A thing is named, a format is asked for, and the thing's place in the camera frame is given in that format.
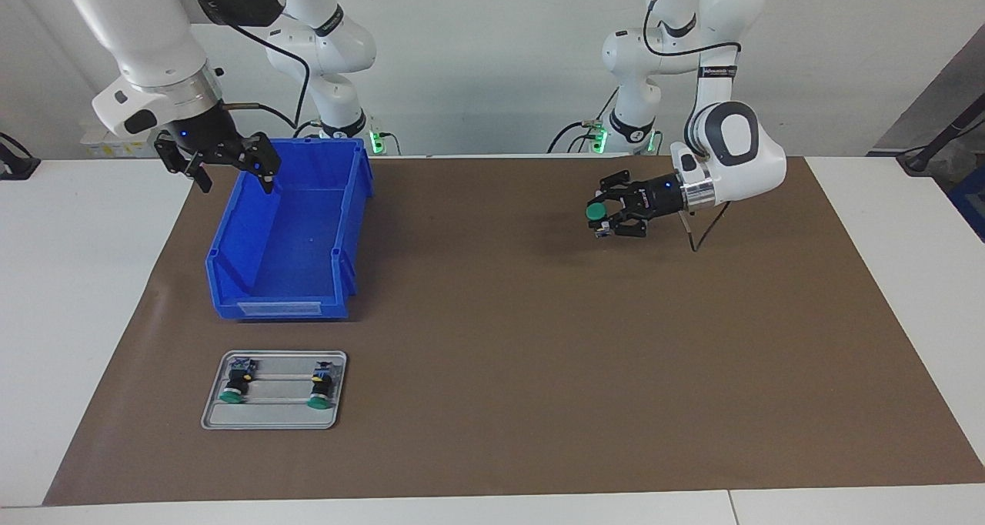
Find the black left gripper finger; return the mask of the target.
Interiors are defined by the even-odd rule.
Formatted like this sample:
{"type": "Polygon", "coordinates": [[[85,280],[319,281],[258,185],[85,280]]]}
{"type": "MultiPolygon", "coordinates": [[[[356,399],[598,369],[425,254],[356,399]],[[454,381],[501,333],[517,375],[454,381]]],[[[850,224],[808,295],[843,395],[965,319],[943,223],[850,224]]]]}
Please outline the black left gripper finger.
{"type": "Polygon", "coordinates": [[[649,219],[636,214],[615,212],[609,214],[606,209],[596,209],[596,237],[625,236],[645,238],[649,219]]]}
{"type": "Polygon", "coordinates": [[[605,201],[651,203],[652,188],[650,182],[631,179],[627,170],[606,176],[600,181],[600,202],[605,201]]]}

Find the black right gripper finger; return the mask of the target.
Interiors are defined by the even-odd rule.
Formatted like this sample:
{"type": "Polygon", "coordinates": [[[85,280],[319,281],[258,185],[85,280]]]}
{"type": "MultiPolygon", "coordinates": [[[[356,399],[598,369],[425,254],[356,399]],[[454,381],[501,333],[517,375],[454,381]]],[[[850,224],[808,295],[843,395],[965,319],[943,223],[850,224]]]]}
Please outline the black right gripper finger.
{"type": "Polygon", "coordinates": [[[253,175],[265,194],[274,191],[275,176],[280,172],[282,158],[263,132],[249,138],[235,139],[222,146],[225,164],[240,172],[253,175]]]}
{"type": "Polygon", "coordinates": [[[191,158],[186,158],[179,144],[169,133],[159,133],[152,146],[169,173],[182,174],[190,178],[204,194],[211,192],[212,179],[202,167],[201,158],[197,153],[191,158]]]}

